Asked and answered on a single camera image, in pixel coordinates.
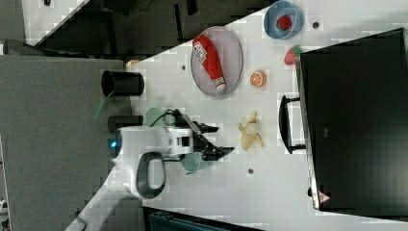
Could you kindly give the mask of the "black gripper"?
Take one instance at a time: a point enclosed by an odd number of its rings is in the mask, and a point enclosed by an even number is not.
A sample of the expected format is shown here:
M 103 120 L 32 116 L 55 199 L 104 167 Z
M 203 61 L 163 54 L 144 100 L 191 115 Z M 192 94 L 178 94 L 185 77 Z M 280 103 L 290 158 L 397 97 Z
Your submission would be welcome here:
M 193 151 L 200 152 L 204 161 L 218 161 L 234 150 L 234 147 L 215 146 L 204 137 L 206 133 L 217 132 L 217 127 L 192 121 L 187 115 L 182 118 L 192 130 Z

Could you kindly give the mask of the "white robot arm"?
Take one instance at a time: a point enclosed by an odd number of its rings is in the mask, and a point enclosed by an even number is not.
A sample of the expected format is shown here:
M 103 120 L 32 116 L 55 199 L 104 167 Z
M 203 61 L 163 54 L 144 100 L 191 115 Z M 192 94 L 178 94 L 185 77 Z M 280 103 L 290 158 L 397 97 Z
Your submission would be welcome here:
M 156 161 L 185 162 L 197 154 L 204 162 L 215 162 L 230 154 L 231 147 L 216 146 L 204 135 L 217 128 L 191 120 L 178 110 L 166 111 L 174 121 L 168 125 L 126 126 L 116 130 L 111 143 L 114 167 L 105 182 L 64 231 L 99 231 L 116 204 L 126 197 L 153 199 L 165 184 L 153 188 L 149 165 Z

